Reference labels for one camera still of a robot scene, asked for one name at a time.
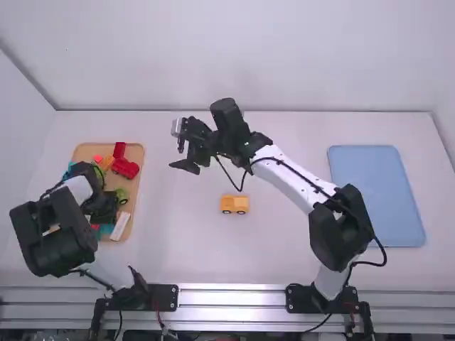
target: blue mat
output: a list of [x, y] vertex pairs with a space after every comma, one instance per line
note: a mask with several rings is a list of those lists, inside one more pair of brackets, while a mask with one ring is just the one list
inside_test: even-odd
[[425, 232], [400, 154], [393, 146], [332, 146], [333, 182], [357, 187], [385, 247], [421, 247]]

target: black clamp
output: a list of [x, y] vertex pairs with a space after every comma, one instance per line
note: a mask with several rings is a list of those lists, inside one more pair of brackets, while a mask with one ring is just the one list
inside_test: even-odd
[[142, 275], [129, 266], [134, 284], [131, 288], [115, 291], [111, 298], [95, 302], [89, 341], [96, 341], [101, 329], [101, 319], [108, 310], [142, 310], [172, 312], [178, 306], [178, 286], [174, 284], [148, 284]]
[[314, 284], [286, 287], [286, 310], [290, 314], [349, 314], [359, 304], [357, 289], [346, 286], [333, 301], [326, 300]]
[[351, 318], [350, 323], [345, 326], [346, 339], [349, 341], [361, 341], [371, 337], [374, 340], [375, 329], [371, 320], [370, 304], [368, 302], [359, 302], [355, 307], [355, 313], [359, 314], [363, 322], [363, 333], [354, 333], [355, 322]]

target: white table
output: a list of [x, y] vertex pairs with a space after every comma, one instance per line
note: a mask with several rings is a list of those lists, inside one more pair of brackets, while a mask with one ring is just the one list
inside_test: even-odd
[[[219, 212], [234, 193], [213, 163], [200, 176], [168, 167], [178, 160], [171, 120], [195, 115], [214, 128], [208, 112], [65, 112], [58, 115], [28, 188], [36, 199], [66, 169], [86, 141], [139, 142], [146, 148], [131, 237], [100, 246], [97, 264], [112, 281], [129, 283], [127, 264], [147, 281], [177, 283], [179, 308], [163, 314], [177, 330], [305, 330], [320, 315], [290, 315], [284, 287], [310, 284], [319, 262], [309, 246], [308, 222], [271, 185], [248, 177], [251, 212]], [[350, 283], [369, 301], [378, 332], [455, 332], [455, 258], [452, 232], [455, 175], [425, 113], [246, 112], [251, 129], [271, 137], [287, 155], [330, 180], [327, 149], [334, 144], [391, 144], [402, 157], [427, 233], [418, 249], [389, 249], [383, 269], [359, 266]], [[234, 178], [242, 172], [226, 164]], [[363, 259], [380, 260], [369, 249]], [[76, 275], [33, 277], [14, 233], [0, 251], [0, 328], [87, 328], [101, 291]], [[126, 329], [157, 329], [153, 313], [124, 313]], [[321, 330], [342, 330], [333, 316]], [[107, 314], [106, 328], [118, 316]]]

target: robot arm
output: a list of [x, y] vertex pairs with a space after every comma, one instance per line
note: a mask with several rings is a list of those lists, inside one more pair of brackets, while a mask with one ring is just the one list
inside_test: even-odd
[[30, 271], [61, 277], [93, 262], [98, 243], [81, 208], [92, 210], [104, 201], [93, 166], [80, 162], [38, 201], [12, 209], [11, 222]]
[[216, 101], [210, 111], [217, 131], [195, 117], [173, 122], [171, 135], [178, 139], [178, 151], [183, 153], [187, 141], [188, 153], [170, 167], [198, 175], [199, 166], [208, 167], [210, 158], [220, 155], [285, 194], [309, 216], [310, 245], [322, 263], [312, 286], [324, 300], [334, 300], [346, 284], [350, 263], [374, 237], [360, 191], [320, 179], [289, 159], [267, 136], [251, 132], [233, 99]]

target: green toy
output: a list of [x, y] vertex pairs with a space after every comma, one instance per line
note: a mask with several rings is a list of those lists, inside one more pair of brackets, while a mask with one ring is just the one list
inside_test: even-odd
[[125, 205], [128, 200], [129, 200], [129, 193], [127, 190], [125, 190], [124, 188], [117, 188], [115, 190], [116, 194], [117, 194], [117, 197], [119, 199], [119, 204], [120, 205]]
[[100, 182], [101, 188], [104, 188], [106, 183], [105, 183], [105, 172], [102, 171], [100, 167], [94, 162], [92, 162], [93, 165], [93, 170], [95, 171], [95, 174], [97, 175], [97, 179]]

